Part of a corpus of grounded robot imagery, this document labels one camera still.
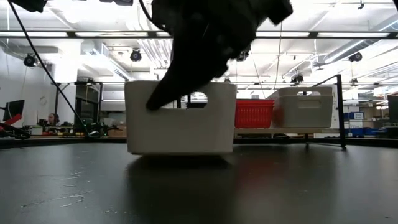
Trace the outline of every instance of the shelf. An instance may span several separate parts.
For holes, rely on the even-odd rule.
[[[235,134],[339,133],[338,128],[236,128]]]

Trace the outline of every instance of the person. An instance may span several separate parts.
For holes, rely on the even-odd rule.
[[[49,126],[56,126],[56,125],[58,125],[59,122],[60,122],[60,117],[57,114],[55,114],[55,113],[49,114],[49,117],[47,120],[47,124]]]

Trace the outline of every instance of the red plastic basket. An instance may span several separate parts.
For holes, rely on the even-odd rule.
[[[236,100],[235,128],[269,128],[274,100]]]

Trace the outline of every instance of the ceiling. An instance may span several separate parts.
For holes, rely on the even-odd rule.
[[[364,7],[358,9],[359,0],[291,0],[294,13],[282,24],[274,26],[268,20],[259,28],[263,31],[369,31],[386,19],[397,15],[392,0],[363,0]],[[98,0],[49,1],[43,13],[30,13],[17,10],[28,30],[156,30],[150,24],[137,4],[121,7]],[[0,29],[20,30],[14,16],[7,16],[7,1],[0,1]],[[36,46],[62,46],[65,39],[35,39]],[[167,67],[171,50],[171,40],[99,39],[109,49],[109,56],[127,72],[149,72],[152,68]],[[251,46],[251,54],[244,62],[230,61],[227,75],[232,82],[282,82],[289,78],[289,72],[298,65],[308,68],[314,55],[325,55],[347,44],[350,40],[333,39],[256,39]],[[11,40],[11,44],[27,45],[23,39]],[[306,82],[317,82],[342,73],[346,82],[353,77],[361,79],[363,74],[385,66],[388,60],[398,56],[394,47],[398,40],[382,40],[361,51],[364,58],[360,62],[345,60],[326,65],[323,70],[310,69]],[[133,48],[140,48],[142,60],[132,62]],[[85,63],[84,74],[94,77],[109,76],[101,66]],[[396,70],[375,73],[362,81],[380,80],[391,77]]]

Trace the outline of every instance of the computer monitor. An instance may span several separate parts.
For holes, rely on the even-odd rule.
[[[6,103],[4,108],[3,121],[8,121],[17,114],[22,115],[24,111],[25,100],[18,100]]]

